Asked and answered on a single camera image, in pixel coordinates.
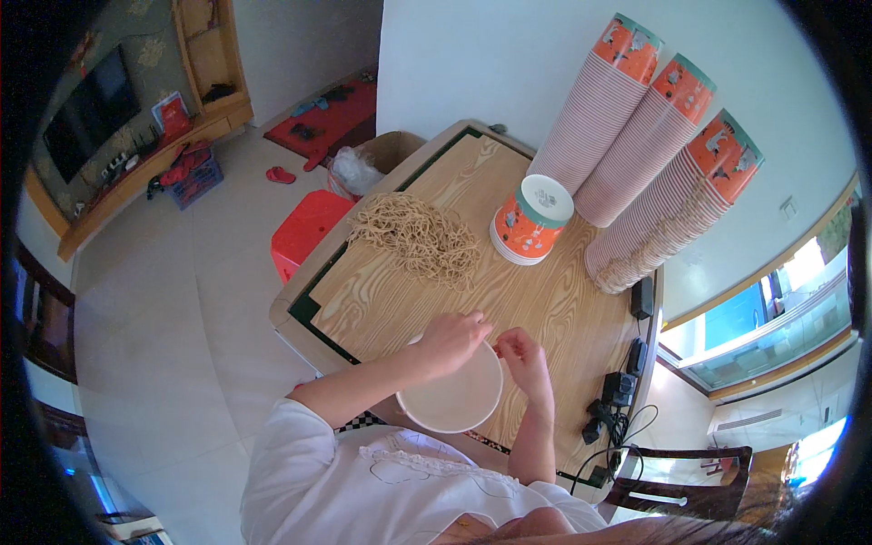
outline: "blue crate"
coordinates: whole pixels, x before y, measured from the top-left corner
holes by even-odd
[[[209,150],[209,158],[203,161],[203,164],[192,170],[187,178],[175,182],[167,189],[179,206],[179,210],[184,210],[209,189],[221,183],[222,180],[224,180],[224,174],[221,173],[221,168],[218,167],[218,161],[215,160],[212,150]]]

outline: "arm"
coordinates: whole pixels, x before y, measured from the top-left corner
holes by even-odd
[[[313,380],[285,397],[339,427],[400,390],[457,371],[493,328],[477,310],[442,314],[427,325],[417,343]]]
[[[497,346],[512,379],[527,394],[527,410],[508,455],[508,474],[523,485],[538,480],[554,484],[554,393],[545,350],[521,328],[500,335]]]

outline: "tv cabinet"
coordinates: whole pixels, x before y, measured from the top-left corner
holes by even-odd
[[[198,140],[215,140],[253,117],[236,43],[233,5],[230,0],[216,0],[215,13],[209,6],[209,3],[197,0],[173,0],[182,64],[195,97],[195,104],[188,105],[189,111],[195,115],[194,127],[178,139],[162,143],[149,156],[140,158],[134,169],[122,174],[96,204],[60,235],[58,256],[64,261],[69,261],[83,244],[142,194],[154,176],[169,168],[176,147]],[[230,83],[235,91],[226,97],[204,102],[203,96],[215,83]]]

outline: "hand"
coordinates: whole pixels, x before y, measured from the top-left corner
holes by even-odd
[[[514,383],[533,404],[554,411],[554,392],[548,376],[545,349],[522,328],[516,327],[496,339],[499,356],[506,360]]]
[[[424,336],[409,348],[418,356],[414,362],[421,378],[433,380],[457,371],[475,352],[493,325],[480,310],[469,314],[440,314],[424,330]]]

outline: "lace trim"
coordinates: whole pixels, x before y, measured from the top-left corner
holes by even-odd
[[[439,460],[429,456],[421,456],[420,454],[409,454],[406,451],[396,451],[389,453],[384,450],[372,450],[368,446],[361,446],[359,449],[360,457],[364,460],[373,461],[392,461],[402,466],[411,467],[417,471],[423,471],[437,477],[453,477],[455,475],[477,475],[486,479],[496,480],[505,485],[513,486],[519,481],[508,475],[484,469],[482,467],[472,467],[468,464],[461,464],[450,460]]]

